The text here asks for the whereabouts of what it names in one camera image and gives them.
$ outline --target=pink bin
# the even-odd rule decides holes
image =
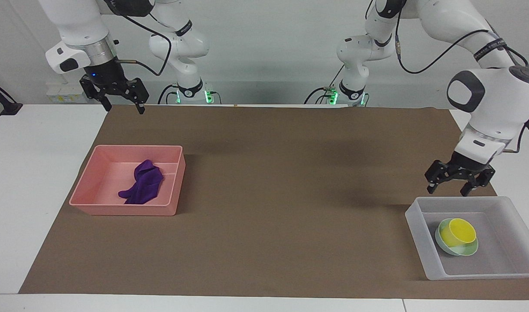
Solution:
[[[135,183],[133,170],[144,160],[161,169],[159,195],[143,205],[126,205],[118,192]],[[72,194],[70,205],[90,215],[175,215],[185,160],[181,146],[99,145]]]

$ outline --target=purple cloth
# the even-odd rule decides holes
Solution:
[[[145,204],[159,195],[159,187],[164,179],[160,168],[151,160],[142,162],[133,172],[135,184],[128,190],[118,192],[121,198],[127,198],[124,204]]]

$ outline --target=white table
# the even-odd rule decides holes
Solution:
[[[468,114],[452,113],[464,127]],[[0,118],[0,311],[529,312],[529,302],[17,295],[105,115],[99,105],[25,105]],[[529,227],[529,132],[520,154],[499,156],[493,166],[495,190],[513,200]]]

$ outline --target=yellow cup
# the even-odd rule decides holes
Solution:
[[[475,241],[476,230],[468,221],[456,218],[439,232],[439,236],[447,247],[457,247]]]

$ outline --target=light green bowl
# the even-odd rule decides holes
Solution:
[[[443,239],[441,239],[441,235],[439,235],[439,232],[442,231],[447,225],[449,225],[450,221],[452,219],[445,219],[444,221],[441,221],[439,223],[438,228],[436,229],[436,243],[441,247],[443,251],[446,253],[453,255],[453,256],[471,256],[478,251],[478,238],[474,240],[472,243],[456,246],[456,247],[449,247],[445,244]]]

